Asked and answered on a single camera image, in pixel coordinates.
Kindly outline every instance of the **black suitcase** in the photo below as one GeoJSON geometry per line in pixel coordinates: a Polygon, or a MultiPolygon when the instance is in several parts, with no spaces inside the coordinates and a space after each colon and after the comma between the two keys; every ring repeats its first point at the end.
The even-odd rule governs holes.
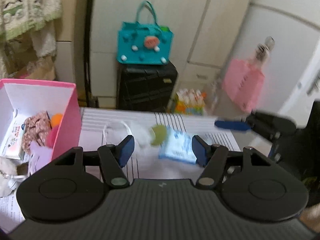
{"type": "Polygon", "coordinates": [[[165,112],[178,72],[167,65],[119,64],[117,109],[165,112]]]}

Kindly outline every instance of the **pink storage box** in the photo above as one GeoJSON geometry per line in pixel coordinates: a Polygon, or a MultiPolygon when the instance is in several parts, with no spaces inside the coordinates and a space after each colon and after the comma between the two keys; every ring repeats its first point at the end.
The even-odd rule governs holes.
{"type": "Polygon", "coordinates": [[[257,105],[264,79],[261,70],[254,65],[233,59],[224,77],[222,89],[242,111],[249,113],[257,105]]]}
{"type": "Polygon", "coordinates": [[[81,116],[75,84],[43,80],[0,79],[0,143],[12,121],[14,109],[27,116],[33,116],[44,110],[48,112],[49,117],[63,113],[51,160],[70,148],[78,146],[81,116]]]}

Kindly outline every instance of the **blue and white packet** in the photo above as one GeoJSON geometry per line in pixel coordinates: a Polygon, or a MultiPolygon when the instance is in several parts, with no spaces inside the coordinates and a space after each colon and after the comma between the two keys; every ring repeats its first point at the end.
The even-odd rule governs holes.
{"type": "Polygon", "coordinates": [[[196,164],[197,159],[192,151],[192,137],[193,135],[167,127],[167,138],[161,146],[159,159],[168,158],[196,164]]]}

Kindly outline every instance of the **olive green crescent object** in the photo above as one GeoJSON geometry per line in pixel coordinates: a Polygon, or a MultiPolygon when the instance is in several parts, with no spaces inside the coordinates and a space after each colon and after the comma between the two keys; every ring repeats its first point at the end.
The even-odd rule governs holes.
{"type": "Polygon", "coordinates": [[[153,132],[156,135],[156,138],[151,142],[151,145],[158,146],[167,137],[167,128],[164,125],[155,125],[152,127],[153,132]]]}

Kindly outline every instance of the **pink hanging bag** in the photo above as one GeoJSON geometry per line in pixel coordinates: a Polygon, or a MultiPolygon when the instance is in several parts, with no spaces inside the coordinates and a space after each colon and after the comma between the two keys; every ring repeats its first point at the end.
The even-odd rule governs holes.
{"type": "Polygon", "coordinates": [[[233,59],[230,63],[222,89],[244,112],[251,112],[257,105],[265,79],[261,69],[268,61],[273,46],[274,40],[268,37],[265,44],[258,45],[253,58],[233,59]]]}

